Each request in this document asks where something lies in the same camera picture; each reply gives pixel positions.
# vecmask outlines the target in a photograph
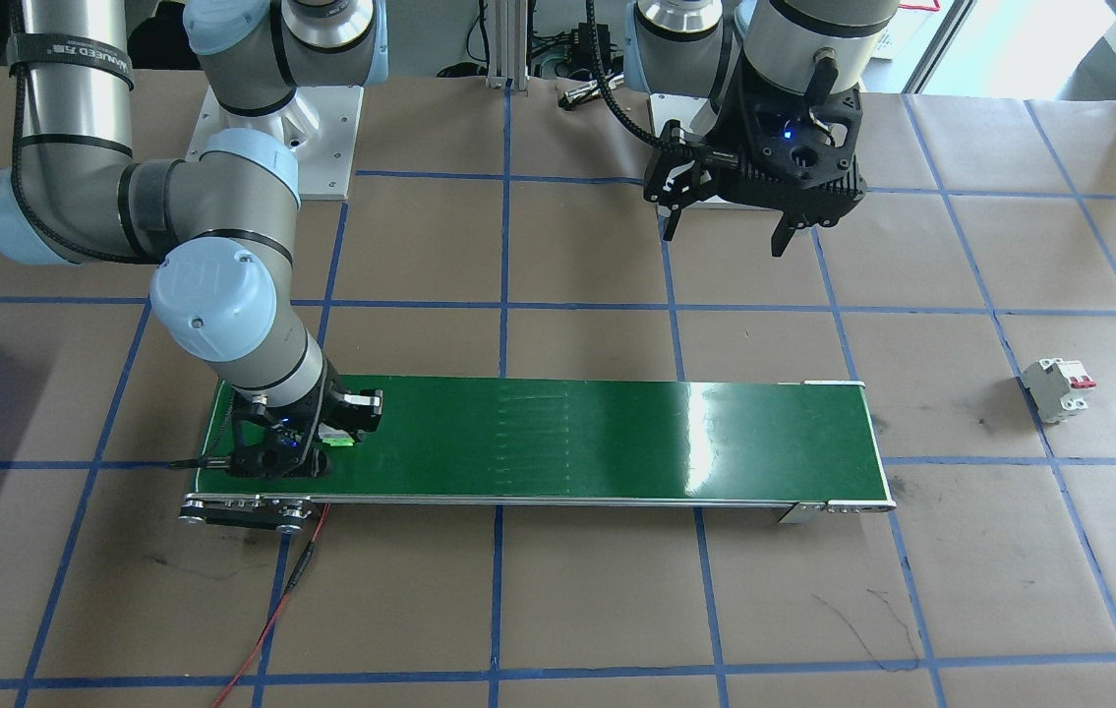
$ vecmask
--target circuit breaker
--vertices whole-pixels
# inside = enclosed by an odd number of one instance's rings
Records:
[[[1038,406],[1038,418],[1045,423],[1064,422],[1087,409],[1087,394],[1097,381],[1076,360],[1039,358],[1021,372],[1021,383]]]

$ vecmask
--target green object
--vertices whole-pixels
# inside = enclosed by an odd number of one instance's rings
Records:
[[[894,509],[859,382],[344,376],[382,389],[378,431],[333,469],[273,481],[199,470],[187,500]],[[221,385],[205,447],[223,429]],[[211,455],[233,448],[228,425]]]

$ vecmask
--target silver cylinder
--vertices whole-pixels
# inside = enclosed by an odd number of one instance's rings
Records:
[[[23,0],[28,32],[89,37],[126,46],[125,8],[121,0]],[[31,64],[23,135],[87,135],[129,146],[129,86],[109,73],[76,64]]]
[[[283,0],[282,22],[305,45],[336,49],[365,35],[374,21],[374,0]]]
[[[693,35],[718,26],[723,3],[720,0],[637,0],[637,12],[655,27]]]
[[[879,30],[866,37],[818,35],[783,17],[769,0],[759,0],[742,52],[766,80],[804,94],[815,71],[815,54],[831,49],[837,59],[837,84],[833,85],[833,93],[837,94],[849,89],[864,75],[878,37]]]

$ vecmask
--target metal bracket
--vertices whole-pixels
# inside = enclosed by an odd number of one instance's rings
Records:
[[[781,516],[781,524],[806,524],[815,519],[824,510],[822,501],[799,501],[791,506],[785,516]]]
[[[507,90],[527,89],[527,3],[491,0],[487,4],[489,66],[487,85]]]
[[[300,162],[301,199],[341,202],[347,199],[352,178],[364,94],[360,86],[300,86],[286,108],[251,118],[223,112],[209,88],[194,123],[186,161],[198,161],[208,138],[221,130],[259,130],[287,144]]]
[[[805,524],[815,519],[819,513],[827,515],[873,515],[873,513],[894,511],[898,505],[887,498],[882,501],[855,501],[849,498],[835,498],[833,501],[799,501],[791,506],[785,516],[781,516],[781,524]]]

